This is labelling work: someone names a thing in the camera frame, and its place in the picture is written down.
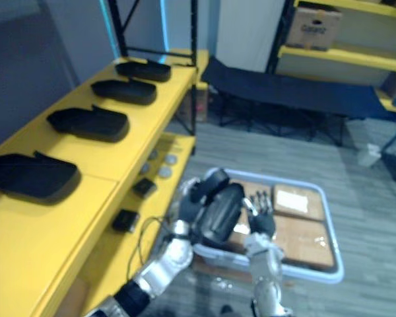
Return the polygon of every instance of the gray carpet floor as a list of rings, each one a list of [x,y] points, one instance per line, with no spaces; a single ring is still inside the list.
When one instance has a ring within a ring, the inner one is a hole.
[[[364,168],[356,160],[358,142],[368,137],[381,143],[387,139],[386,130],[381,122],[349,125],[350,140],[357,140],[354,148],[337,148],[202,123],[196,155],[183,178],[221,166],[321,186],[329,200],[345,278],[337,285],[324,285],[285,277],[284,305],[296,316],[396,316],[396,182],[381,161]],[[223,304],[252,316],[251,290],[250,284],[188,269],[145,316],[218,316]]]

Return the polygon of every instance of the black object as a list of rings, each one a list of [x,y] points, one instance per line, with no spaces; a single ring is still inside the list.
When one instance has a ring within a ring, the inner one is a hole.
[[[248,216],[248,222],[251,233],[265,233],[272,238],[276,232],[276,223],[272,213]]]
[[[34,152],[0,156],[0,190],[34,203],[51,205],[65,199],[78,186],[76,165]]]
[[[191,10],[190,10],[190,31],[191,31],[191,53],[176,53],[176,52],[164,52],[160,50],[150,50],[147,48],[138,48],[133,46],[127,46],[125,41],[125,31],[131,21],[135,10],[137,9],[139,4],[139,0],[135,0],[132,4],[131,9],[128,14],[123,18],[124,21],[121,20],[121,12],[119,11],[119,7],[117,5],[117,0],[108,0],[108,7],[110,10],[110,14],[112,16],[112,22],[114,27],[114,32],[117,38],[118,48],[120,52],[120,56],[128,56],[128,50],[133,50],[137,52],[146,52],[156,55],[168,55],[168,56],[177,56],[184,57],[189,59],[189,61],[185,62],[185,65],[196,67],[197,66],[197,29],[198,29],[198,0],[191,0]],[[191,86],[191,121],[190,126],[186,124],[183,120],[181,120],[178,116],[176,119],[179,120],[183,126],[183,128],[190,134],[195,135],[196,130],[196,119],[197,119],[197,87],[196,84],[192,84]]]
[[[197,184],[191,191],[191,201],[197,203],[204,196],[211,199],[214,193],[219,192],[222,188],[229,184],[230,178],[223,170],[213,172],[208,178]]]
[[[95,105],[92,105],[92,110],[69,108],[55,111],[47,117],[47,121],[58,132],[105,142],[120,141],[129,131],[129,121],[125,114]]]
[[[147,105],[156,100],[157,90],[153,84],[129,79],[129,81],[97,81],[91,85],[98,96],[122,102]]]
[[[157,185],[148,178],[143,178],[132,187],[133,192],[141,198],[147,198],[150,194],[155,192],[156,189]]]
[[[171,67],[169,65],[147,60],[147,63],[128,61],[115,66],[119,75],[137,77],[150,81],[168,81],[170,79]]]
[[[149,295],[134,281],[122,286],[113,298],[130,317],[138,316],[150,304]]]
[[[138,220],[137,212],[122,209],[114,219],[112,228],[116,231],[133,232]]]
[[[226,174],[226,172],[220,169],[213,172],[202,182],[195,184],[195,187],[191,188],[180,202],[180,210],[178,215],[179,220],[183,220],[187,223],[194,222],[203,207],[201,200],[206,197],[205,204],[210,204],[213,195],[225,188],[228,185],[229,180],[229,176]]]
[[[230,305],[223,305],[222,309],[220,310],[220,315],[227,314],[229,312],[233,312],[233,308]]]
[[[214,196],[197,224],[198,235],[204,244],[223,247],[238,222],[244,197],[244,188],[236,183],[229,184]]]

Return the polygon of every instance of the metal shelf frame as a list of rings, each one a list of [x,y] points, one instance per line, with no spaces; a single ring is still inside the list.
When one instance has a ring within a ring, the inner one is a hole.
[[[135,0],[132,5],[131,10],[129,11],[126,19],[123,24],[120,17],[119,7],[117,5],[117,0],[108,0],[108,6],[110,9],[110,14],[112,15],[113,27],[115,31],[115,36],[117,42],[119,44],[119,52],[122,57],[129,56],[129,50],[143,53],[151,53],[156,55],[170,55],[177,57],[186,57],[190,58],[191,63],[185,66],[189,67],[197,67],[197,26],[198,26],[198,0],[191,0],[191,54],[183,54],[183,53],[175,53],[175,52],[165,52],[159,50],[152,50],[148,48],[138,48],[135,46],[128,46],[125,41],[125,31],[131,22],[133,14],[135,13],[136,8],[138,7],[140,0]],[[177,119],[183,128],[190,135],[196,134],[196,122],[197,122],[197,87],[195,81],[191,86],[191,122],[188,125],[183,120],[181,120],[177,115],[174,116]]]

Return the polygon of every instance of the yellow shelving unit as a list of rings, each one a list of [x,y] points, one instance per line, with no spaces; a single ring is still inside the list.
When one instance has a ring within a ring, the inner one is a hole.
[[[381,104],[386,110],[396,112],[396,106],[394,106],[391,103],[392,99],[384,91],[381,91],[380,89],[376,89],[376,94]]]
[[[172,48],[170,50],[173,53],[190,54],[189,48]],[[179,63],[185,63],[188,58],[178,56],[168,56],[165,63],[168,65],[176,65]],[[201,75],[204,73],[205,68],[209,63],[209,51],[208,50],[197,50],[197,88],[201,90],[207,90],[209,84],[205,81],[201,81]]]
[[[391,18],[396,18],[396,8],[389,5],[382,5],[379,3],[370,3],[359,0],[295,0],[294,6],[297,7],[301,2],[317,3],[320,5],[332,5],[335,7],[346,8],[351,10],[363,11],[367,13],[374,13],[376,15],[385,15]]]
[[[132,251],[137,245],[139,229],[148,217],[161,217],[165,214],[182,176],[194,142],[194,137],[174,135],[171,133],[164,133],[160,138],[156,146],[158,158],[149,161],[152,168],[147,174],[141,176],[151,179],[157,185],[157,190],[145,200],[138,198],[132,192],[128,192],[120,205],[123,209],[139,212],[141,218],[135,232],[132,234],[123,234],[114,231],[109,226],[104,231],[104,234],[79,273],[79,277],[90,285],[84,308],[85,312],[94,308],[108,295],[114,294],[126,282],[127,263]],[[175,165],[170,166],[173,174],[169,178],[164,179],[158,176],[158,169],[164,164],[166,153],[176,155],[178,161]],[[144,259],[148,258],[159,228],[160,225],[158,223],[151,224],[147,229],[147,235],[141,241],[141,250]],[[131,275],[140,266],[139,257],[135,254],[131,266]]]
[[[396,53],[345,44],[335,44],[328,51],[306,50],[304,48],[282,46],[278,56],[281,57],[283,54],[328,59],[331,61],[396,71]]]
[[[0,146],[0,155],[32,155],[37,150],[75,163],[82,174],[77,189],[52,206],[0,193],[0,317],[54,315],[194,76],[192,67],[174,67],[169,81],[154,83],[157,99],[139,106],[93,94],[90,84],[95,81],[126,80],[111,63]],[[128,135],[117,143],[81,139],[56,132],[46,121],[56,110],[91,104],[127,114]]]

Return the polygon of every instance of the black fabric cot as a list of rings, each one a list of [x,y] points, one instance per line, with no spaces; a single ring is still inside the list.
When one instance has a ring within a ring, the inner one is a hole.
[[[374,88],[370,86],[310,81],[246,71],[227,67],[215,57],[210,58],[201,80],[217,89],[223,98],[241,98],[260,106],[282,106],[291,110],[354,119],[393,120],[396,116],[382,106]],[[315,124],[312,128],[321,131],[321,124]],[[341,145],[341,136],[337,140],[328,131],[324,132],[336,144]]]

